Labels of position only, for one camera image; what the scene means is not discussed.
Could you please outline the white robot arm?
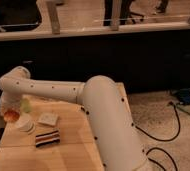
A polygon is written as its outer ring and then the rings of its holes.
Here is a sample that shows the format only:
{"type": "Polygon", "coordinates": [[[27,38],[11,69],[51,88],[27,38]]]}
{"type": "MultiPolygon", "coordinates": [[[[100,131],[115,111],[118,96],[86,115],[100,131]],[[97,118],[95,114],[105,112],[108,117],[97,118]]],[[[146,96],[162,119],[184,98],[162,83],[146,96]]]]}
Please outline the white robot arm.
{"type": "Polygon", "coordinates": [[[0,77],[0,90],[1,106],[24,94],[82,105],[104,171],[152,171],[131,111],[111,78],[98,75],[85,82],[33,80],[27,68],[17,66],[0,77]]]}

